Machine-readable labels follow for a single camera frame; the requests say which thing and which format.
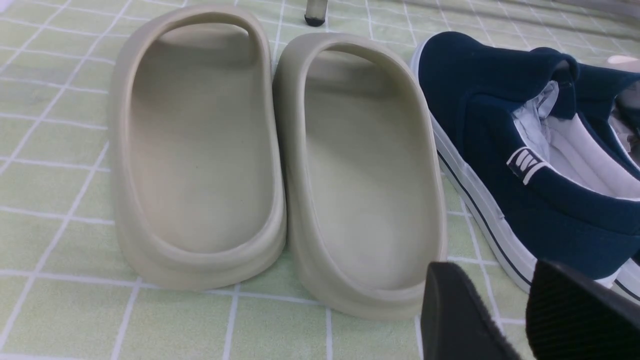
shoe logo patch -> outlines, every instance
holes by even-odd
[[[509,157],[507,166],[526,185],[536,171],[549,165],[532,149],[521,147]]]

slide sandal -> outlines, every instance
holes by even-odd
[[[274,102],[302,284],[349,315],[417,315],[427,266],[446,259],[446,217],[409,68],[368,39],[302,35],[282,53]]]
[[[285,241],[269,42],[231,6],[143,25],[109,91],[120,248],[145,281],[205,290],[270,266]]]

navy blue sneaker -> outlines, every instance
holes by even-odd
[[[604,149],[640,179],[640,61],[612,56],[605,66],[580,65],[578,109]],[[640,302],[640,252],[622,266],[614,290]]]
[[[440,167],[517,285],[528,291],[545,259],[611,287],[640,250],[640,181],[577,112],[575,59],[448,32],[416,50],[412,69]]]

floor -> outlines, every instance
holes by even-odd
[[[0,0],[0,11],[3,3]],[[598,64],[640,55],[630,21],[550,0],[15,0],[0,13],[0,359],[420,359],[419,321],[330,311],[299,284],[287,253],[254,279],[207,293],[145,284],[125,264],[108,192],[104,103],[116,54],[138,26],[176,7],[251,10],[273,59],[294,37],[340,31],[408,60],[448,29],[490,45],[547,46]],[[525,359],[527,296],[497,264],[445,179],[450,260],[472,278]]]

